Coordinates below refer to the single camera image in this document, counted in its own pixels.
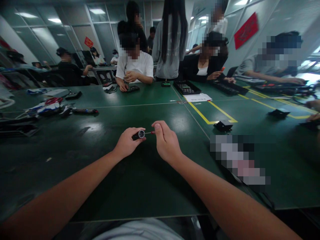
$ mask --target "red wire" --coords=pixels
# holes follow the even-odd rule
[[[62,98],[50,98],[45,102],[45,105],[50,105],[50,104],[54,104],[54,103],[61,103],[62,102]]]

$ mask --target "green workbench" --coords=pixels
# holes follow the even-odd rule
[[[184,100],[183,96],[175,88],[161,87],[157,82],[151,86],[138,84],[140,91],[130,94],[119,90],[107,94],[101,86],[70,87],[72,91],[81,90],[83,95],[69,102],[77,108],[97,109],[99,115],[42,118],[34,136],[0,139],[0,219],[111,151],[126,128],[145,127],[148,132],[156,120],[165,120],[176,132],[186,156],[259,202],[254,191],[234,181],[215,161],[210,152],[210,135],[221,134],[213,128],[219,120],[233,122],[232,135],[273,135],[269,144],[260,144],[261,152],[256,151],[259,161],[255,167],[265,168],[266,175],[271,176],[267,193],[275,208],[320,205],[316,134],[297,126],[304,121],[301,116],[305,118],[310,111],[251,90],[246,96],[228,97],[212,86],[195,84],[212,97],[212,103],[177,104]],[[27,95],[25,91],[13,94],[16,103],[2,110],[5,117],[16,117],[42,100],[40,95]],[[292,111],[292,117],[279,121],[266,116],[272,111],[270,107],[283,105]],[[148,135],[131,156],[108,174],[72,221],[207,213],[192,188],[160,158],[156,137]]]

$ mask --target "ceiling light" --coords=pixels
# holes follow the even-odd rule
[[[94,14],[105,14],[105,12],[100,8],[89,9],[89,10],[90,10],[90,12],[93,12]]]
[[[235,5],[246,5],[248,0],[241,0],[240,2],[237,2]]]
[[[26,18],[38,18],[37,16],[29,13],[14,13],[14,14],[17,14],[17,15],[20,15],[21,17],[26,17]]]
[[[55,23],[61,23],[61,20],[59,18],[48,18],[48,20]]]

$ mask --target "red banner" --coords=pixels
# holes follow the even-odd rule
[[[251,17],[234,34],[236,50],[245,44],[259,30],[257,14],[254,12]]]
[[[86,39],[84,40],[84,44],[87,45],[89,48],[92,48],[93,46],[93,42],[88,37],[86,37]]]

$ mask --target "black jacket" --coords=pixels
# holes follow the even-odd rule
[[[186,55],[181,63],[180,72],[183,74],[183,79],[197,81],[197,82],[206,82],[207,77],[213,73],[220,71],[223,67],[226,58],[220,56],[213,56],[209,60],[208,70],[206,76],[199,76],[197,75],[198,69],[198,62],[199,62],[199,54],[192,54]],[[222,73],[219,76],[219,80],[224,79],[226,76]]]

